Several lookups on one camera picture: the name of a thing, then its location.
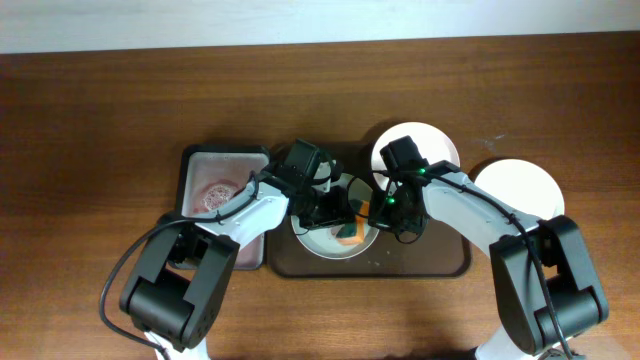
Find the orange green scrub sponge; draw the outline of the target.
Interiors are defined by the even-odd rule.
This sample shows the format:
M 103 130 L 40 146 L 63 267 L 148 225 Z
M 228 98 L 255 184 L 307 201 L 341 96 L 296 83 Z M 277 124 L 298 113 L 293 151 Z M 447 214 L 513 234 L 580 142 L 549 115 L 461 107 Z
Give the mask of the orange green scrub sponge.
M 349 205 L 356 212 L 355 221 L 338 226 L 331 233 L 343 246 L 359 245 L 365 241 L 365 225 L 369 215 L 369 203 L 364 200 L 352 199 Z

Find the pale green plate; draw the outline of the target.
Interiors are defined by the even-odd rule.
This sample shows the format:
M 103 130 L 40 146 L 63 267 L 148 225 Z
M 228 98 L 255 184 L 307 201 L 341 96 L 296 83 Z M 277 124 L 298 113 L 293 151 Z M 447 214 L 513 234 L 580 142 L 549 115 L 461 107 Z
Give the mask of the pale green plate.
M 344 188 L 348 193 L 349 201 L 358 199 L 369 203 L 371 199 L 371 187 L 363 180 L 350 174 L 343 173 L 333 187 Z M 359 245 L 343 246 L 337 242 L 331 233 L 332 230 L 340 225 L 309 230 L 299 225 L 298 216 L 291 217 L 291 225 L 294 235 L 307 250 L 319 257 L 330 260 L 348 259 L 361 254 L 375 242 L 379 235 L 379 230 L 370 226 L 367 222 L 365 225 L 365 241 Z

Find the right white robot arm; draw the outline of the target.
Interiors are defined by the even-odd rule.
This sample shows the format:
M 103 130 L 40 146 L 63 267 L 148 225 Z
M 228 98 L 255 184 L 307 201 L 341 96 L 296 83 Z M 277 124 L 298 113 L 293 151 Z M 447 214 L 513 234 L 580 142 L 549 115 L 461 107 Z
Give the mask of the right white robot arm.
M 576 359 L 568 341 L 604 322 L 609 305 L 578 225 L 543 220 L 476 186 L 453 163 L 431 164 L 404 136 L 380 150 L 381 175 L 396 189 L 377 192 L 369 224 L 395 236 L 442 222 L 491 261 L 499 330 L 467 359 Z

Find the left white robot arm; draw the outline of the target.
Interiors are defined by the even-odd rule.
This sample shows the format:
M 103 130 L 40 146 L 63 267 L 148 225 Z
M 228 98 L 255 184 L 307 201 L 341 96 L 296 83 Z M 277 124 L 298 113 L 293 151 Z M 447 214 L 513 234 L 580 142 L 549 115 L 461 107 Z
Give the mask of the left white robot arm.
M 238 253 L 289 216 L 310 228 L 339 222 L 346 193 L 332 186 L 343 171 L 326 150 L 298 139 L 283 160 L 249 171 L 226 203 L 163 215 L 125 253 L 140 253 L 119 298 L 143 333 L 138 342 L 161 359 L 207 358 L 205 338 Z

